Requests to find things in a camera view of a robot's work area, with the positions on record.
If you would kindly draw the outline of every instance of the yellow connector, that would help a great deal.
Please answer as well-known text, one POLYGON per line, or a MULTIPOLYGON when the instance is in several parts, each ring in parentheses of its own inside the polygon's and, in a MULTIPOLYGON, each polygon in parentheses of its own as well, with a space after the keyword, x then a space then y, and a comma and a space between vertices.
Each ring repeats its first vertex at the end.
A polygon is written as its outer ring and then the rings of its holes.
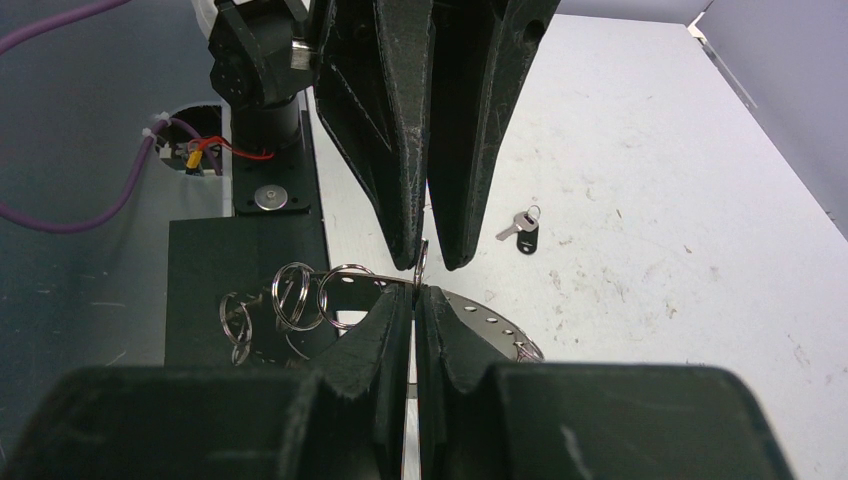
POLYGON ((188 156, 188 161, 186 162, 186 168, 189 170, 196 169, 200 165, 201 158, 203 158, 203 150, 191 152, 191 155, 188 156))

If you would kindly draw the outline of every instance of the table surface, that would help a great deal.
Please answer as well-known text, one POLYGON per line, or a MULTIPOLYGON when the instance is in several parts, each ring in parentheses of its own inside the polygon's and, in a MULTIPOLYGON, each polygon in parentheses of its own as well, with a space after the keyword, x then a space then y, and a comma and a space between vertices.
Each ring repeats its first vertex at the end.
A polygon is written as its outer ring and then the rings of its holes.
MULTIPOLYGON (((315 130, 331 263, 409 278, 315 130)), ((476 258, 447 272, 429 213, 425 237, 425 281, 485 302, 548 360, 727 368, 799 478, 848 475, 848 243, 683 26, 556 16, 476 258), (494 237, 532 204, 525 256, 494 237)))

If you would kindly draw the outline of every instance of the white cable tie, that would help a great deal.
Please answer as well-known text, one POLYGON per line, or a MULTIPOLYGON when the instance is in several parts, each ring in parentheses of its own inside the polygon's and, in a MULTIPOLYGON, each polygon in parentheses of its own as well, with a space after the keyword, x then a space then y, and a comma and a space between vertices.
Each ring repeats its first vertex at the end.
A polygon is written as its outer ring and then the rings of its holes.
POLYGON ((171 126, 171 114, 168 113, 168 112, 162 112, 162 113, 160 113, 159 115, 156 115, 153 118, 155 118, 156 120, 164 120, 164 121, 168 122, 169 127, 171 126))

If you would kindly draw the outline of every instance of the metal disc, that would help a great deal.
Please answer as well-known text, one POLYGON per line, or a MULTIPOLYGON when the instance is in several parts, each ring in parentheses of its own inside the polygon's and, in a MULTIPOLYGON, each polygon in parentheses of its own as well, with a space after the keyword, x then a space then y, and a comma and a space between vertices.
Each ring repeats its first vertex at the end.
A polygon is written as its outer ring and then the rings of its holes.
POLYGON ((265 185, 256 189, 253 200, 262 210, 279 210, 289 201, 289 194, 279 185, 265 185))

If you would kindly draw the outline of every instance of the purple cable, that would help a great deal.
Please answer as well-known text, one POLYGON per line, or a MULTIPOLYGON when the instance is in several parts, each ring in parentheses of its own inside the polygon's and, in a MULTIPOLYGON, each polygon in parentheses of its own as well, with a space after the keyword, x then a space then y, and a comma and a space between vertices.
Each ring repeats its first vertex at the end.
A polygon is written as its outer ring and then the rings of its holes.
MULTIPOLYGON (((26 27, 20 28, 18 30, 13 31, 12 33, 0 38, 0 55, 8 52, 12 48, 20 45, 21 43, 29 40, 30 38, 41 35, 42 33, 47 33, 51 30, 55 30, 59 27, 63 27, 70 23, 77 22, 79 20, 86 19, 88 17, 92 17, 99 13, 103 13, 105 11, 111 10, 115 7, 119 7, 126 3, 129 3, 131 0, 106 0, 104 2, 87 5, 84 7, 77 8, 75 10, 71 10, 69 12, 61 13, 59 15, 55 15, 50 18, 46 18, 44 20, 38 21, 26 27)), ((178 119, 172 118, 170 119, 171 123, 185 130, 192 138, 200 138, 200 134, 197 133, 197 130, 191 127, 191 125, 186 122, 178 119)), ((155 125, 150 129, 153 134, 158 134, 162 131, 168 122, 165 120, 160 120, 156 122, 155 125)), ((57 233, 57 234, 67 234, 67 233, 81 233, 88 230, 95 229, 104 223, 108 222, 112 219, 124 205, 129 201, 130 196, 132 195, 133 189, 138 184, 139 178, 141 178, 141 170, 144 167, 144 163, 147 160, 147 157, 150 154, 150 148, 153 146, 153 138, 148 137, 145 138, 141 143, 141 148, 138 150, 138 155, 135 157, 135 161, 133 162, 132 170, 130 171, 130 176, 127 178, 126 184, 124 184, 124 190, 121 192, 121 196, 118 198, 118 201, 115 202, 114 205, 109 207, 108 210, 101 213, 95 218, 91 220, 80 222, 80 223, 50 223, 42 220, 38 220, 37 218, 32 218, 29 215, 26 215, 22 212, 14 210, 3 203, 0 203, 0 218, 5 218, 6 220, 16 223, 24 228, 29 228, 31 230, 37 230, 39 232, 46 233, 57 233)), ((221 175, 221 166, 218 165, 218 162, 215 160, 215 155, 208 148, 204 149, 207 158, 212 163, 212 168, 215 169, 215 173, 221 175)))
POLYGON ((0 55, 3 55, 21 43, 29 40, 30 38, 37 37, 42 33, 47 33, 59 27, 64 27, 65 25, 85 20, 88 17, 93 17, 97 14, 112 10, 113 8, 120 7, 130 1, 132 0, 105 0, 100 3, 93 3, 91 5, 75 8, 69 12, 60 13, 50 18, 39 20, 27 25, 26 27, 19 28, 5 37, 0 38, 0 55))

